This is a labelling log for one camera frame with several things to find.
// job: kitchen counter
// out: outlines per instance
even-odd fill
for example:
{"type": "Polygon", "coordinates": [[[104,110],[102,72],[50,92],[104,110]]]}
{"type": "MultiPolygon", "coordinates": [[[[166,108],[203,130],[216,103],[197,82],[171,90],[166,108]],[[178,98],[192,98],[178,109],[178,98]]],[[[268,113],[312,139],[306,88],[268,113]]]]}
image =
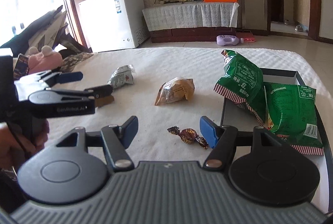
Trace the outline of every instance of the kitchen counter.
{"type": "Polygon", "coordinates": [[[309,28],[311,0],[294,0],[294,22],[304,30],[309,28]]]}

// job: black circular pad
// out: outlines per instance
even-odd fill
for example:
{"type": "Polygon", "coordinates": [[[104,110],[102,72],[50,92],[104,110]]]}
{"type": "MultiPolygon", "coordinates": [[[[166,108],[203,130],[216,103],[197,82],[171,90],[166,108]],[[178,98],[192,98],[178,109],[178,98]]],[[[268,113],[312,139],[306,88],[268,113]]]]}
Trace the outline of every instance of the black circular pad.
{"type": "Polygon", "coordinates": [[[89,198],[107,179],[106,165],[76,147],[49,147],[27,161],[18,172],[18,183],[32,200],[52,205],[89,198]]]}
{"type": "Polygon", "coordinates": [[[237,159],[229,169],[232,185],[254,202],[289,206],[311,201],[320,181],[317,167],[293,148],[274,148],[237,159]]]}

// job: bed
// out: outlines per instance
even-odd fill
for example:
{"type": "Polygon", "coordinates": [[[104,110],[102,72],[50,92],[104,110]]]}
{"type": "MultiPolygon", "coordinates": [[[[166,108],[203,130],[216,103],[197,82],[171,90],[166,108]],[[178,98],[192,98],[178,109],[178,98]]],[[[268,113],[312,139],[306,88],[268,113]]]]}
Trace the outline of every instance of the bed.
{"type": "MultiPolygon", "coordinates": [[[[83,90],[87,87],[105,84],[112,72],[119,66],[133,64],[136,70],[134,85],[126,85],[116,91],[115,102],[99,108],[94,115],[62,119],[50,119],[49,143],[77,126],[87,131],[98,131],[109,124],[124,123],[130,116],[139,118],[139,132],[127,149],[137,165],[141,160],[186,161],[198,160],[201,164],[210,152],[199,144],[185,144],[178,136],[167,129],[178,126],[181,129],[193,128],[198,133],[199,119],[208,116],[219,124],[223,107],[223,97],[214,92],[216,81],[224,74],[222,49],[208,48],[142,48],[99,53],[81,62],[75,71],[82,71],[82,81],[57,85],[58,88],[83,90]],[[154,106],[160,86],[174,77],[193,78],[194,99],[154,106]]],[[[298,71],[304,82],[317,89],[316,106],[324,123],[328,141],[333,144],[333,99],[311,66],[300,55],[282,50],[237,49],[262,68],[276,68],[298,71]]],[[[89,150],[103,158],[102,150],[89,150]]],[[[325,157],[317,156],[320,166],[321,184],[313,203],[323,212],[332,207],[332,195],[328,195],[331,170],[325,157]]]]}

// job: white freezer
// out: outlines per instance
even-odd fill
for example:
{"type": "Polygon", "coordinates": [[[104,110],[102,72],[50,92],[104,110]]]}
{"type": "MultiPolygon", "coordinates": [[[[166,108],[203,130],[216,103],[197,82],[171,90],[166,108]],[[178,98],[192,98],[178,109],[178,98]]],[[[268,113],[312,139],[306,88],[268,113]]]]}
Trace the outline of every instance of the white freezer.
{"type": "Polygon", "coordinates": [[[85,0],[79,7],[93,52],[136,48],[149,37],[143,0],[85,0]]]}

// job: shoe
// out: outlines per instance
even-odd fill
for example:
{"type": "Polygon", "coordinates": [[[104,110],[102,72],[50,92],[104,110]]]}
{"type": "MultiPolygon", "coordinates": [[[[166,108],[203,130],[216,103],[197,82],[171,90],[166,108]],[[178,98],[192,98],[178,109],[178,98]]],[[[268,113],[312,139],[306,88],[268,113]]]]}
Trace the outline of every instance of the shoe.
{"type": "Polygon", "coordinates": [[[295,30],[298,31],[298,32],[302,32],[303,31],[303,28],[300,26],[300,25],[297,25],[295,27],[295,30]]]}

